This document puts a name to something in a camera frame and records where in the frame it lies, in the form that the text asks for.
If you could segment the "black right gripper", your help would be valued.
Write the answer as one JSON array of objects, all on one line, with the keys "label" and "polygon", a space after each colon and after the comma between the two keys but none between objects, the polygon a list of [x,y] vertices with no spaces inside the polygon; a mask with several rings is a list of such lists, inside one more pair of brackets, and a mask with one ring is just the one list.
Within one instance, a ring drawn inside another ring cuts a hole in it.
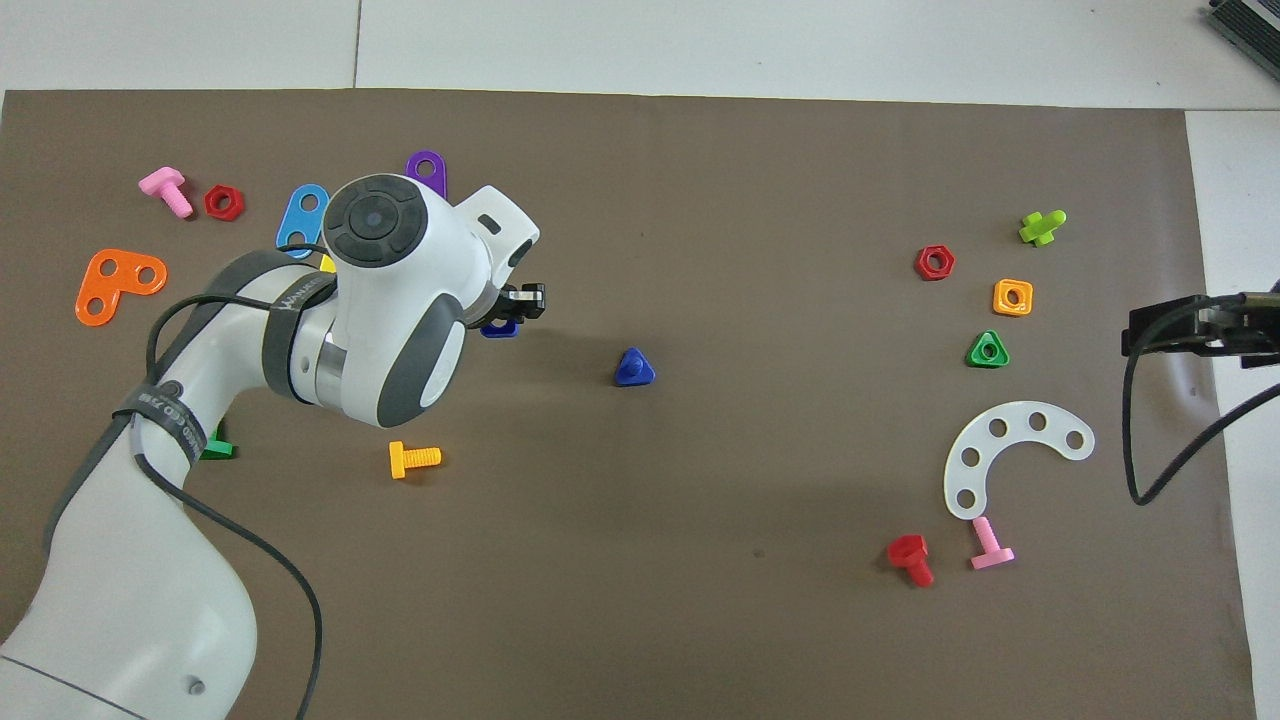
[{"label": "black right gripper", "polygon": [[1155,350],[1197,356],[1240,356],[1242,369],[1276,366],[1279,293],[1190,295],[1128,313],[1126,356],[1143,354],[1142,338],[1161,319]]}]

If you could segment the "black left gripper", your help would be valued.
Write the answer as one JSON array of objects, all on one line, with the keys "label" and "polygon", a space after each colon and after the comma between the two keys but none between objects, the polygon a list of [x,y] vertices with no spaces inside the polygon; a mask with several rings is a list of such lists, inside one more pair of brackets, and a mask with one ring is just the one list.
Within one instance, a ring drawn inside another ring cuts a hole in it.
[{"label": "black left gripper", "polygon": [[518,322],[520,315],[538,319],[547,309],[547,288],[543,283],[526,283],[520,288],[520,301],[515,297],[518,288],[504,286],[495,301],[497,322]]}]

